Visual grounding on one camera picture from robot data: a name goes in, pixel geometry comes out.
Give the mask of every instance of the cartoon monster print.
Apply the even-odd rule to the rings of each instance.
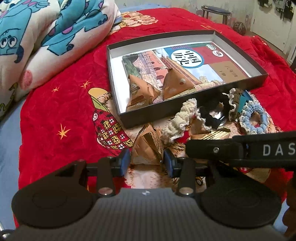
[[[85,1],[68,0],[65,6],[61,9],[59,18],[55,22],[55,26],[50,30],[48,35],[45,36],[41,44],[44,44],[63,30],[71,27],[82,16],[85,6]]]
[[[58,2],[59,2],[59,6],[62,5],[63,1],[64,1],[64,0],[58,0]]]
[[[0,56],[16,54],[15,63],[22,60],[24,48],[20,43],[31,15],[48,5],[48,0],[26,0],[2,12],[0,16]]]
[[[9,4],[9,3],[11,3],[11,1],[12,0],[4,0],[3,2],[6,3],[6,4]]]
[[[77,1],[75,1],[75,4],[74,1],[68,1],[70,1],[70,3],[65,5],[65,7],[61,10],[61,14],[65,15],[67,12],[72,14],[73,12],[77,11],[81,13],[81,16],[78,19],[78,15],[76,14],[74,17],[69,17],[68,23],[64,25],[61,23],[61,21],[57,21],[58,23],[55,25],[55,27],[49,32],[47,36],[45,36],[41,42],[41,46],[49,46],[47,49],[57,56],[62,55],[74,48],[74,44],[72,44],[71,41],[74,39],[76,33],[81,29],[84,28],[84,31],[87,32],[102,25],[108,20],[107,15],[100,11],[104,4],[104,0],[101,0],[99,4],[97,4],[97,0],[90,0],[87,3],[82,1],[82,5],[81,3],[76,4]]]

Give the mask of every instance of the black box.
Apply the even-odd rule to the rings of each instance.
[[[182,45],[205,41],[213,42],[219,46],[220,49],[223,49],[228,57],[238,65],[244,67],[243,69],[245,69],[245,73],[249,78],[222,84],[213,88],[125,112],[125,107],[129,99],[129,84],[125,68],[123,67],[123,55],[151,50],[162,46],[167,47],[176,44]],[[197,106],[202,106],[203,103],[207,102],[211,97],[216,96],[221,92],[228,93],[231,88],[240,88],[242,90],[258,88],[268,76],[266,71],[242,49],[222,34],[212,30],[193,30],[154,34],[114,43],[107,46],[107,59],[110,85],[116,112],[124,127],[127,129],[168,116],[173,116],[180,111],[182,104],[191,98],[197,100]]]

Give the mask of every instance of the brown ball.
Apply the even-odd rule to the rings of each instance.
[[[245,24],[242,22],[234,23],[232,29],[242,36],[244,36],[247,32],[247,28],[246,28]]]

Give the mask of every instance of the ribbed gray surface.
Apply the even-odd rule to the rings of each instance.
[[[149,189],[147,196],[145,191],[123,188],[112,198],[99,199],[87,216],[70,226],[51,230],[22,226],[7,241],[285,240],[271,226],[237,230],[217,224],[193,199],[178,197],[170,188]]]

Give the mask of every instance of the round logo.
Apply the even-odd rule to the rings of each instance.
[[[207,44],[206,47],[210,50],[216,50],[216,46],[211,45],[211,44]]]
[[[221,51],[218,51],[218,50],[214,50],[213,51],[213,55],[216,55],[217,57],[223,57],[223,53]]]
[[[95,121],[97,118],[98,118],[98,114],[97,113],[94,113],[94,115],[93,115],[93,121]]]
[[[172,60],[185,68],[196,68],[198,66],[202,66],[204,63],[201,55],[194,50],[189,49],[175,50],[170,57]]]
[[[137,94],[139,89],[140,89],[140,87],[135,82],[131,83],[130,92],[131,92],[132,95]]]

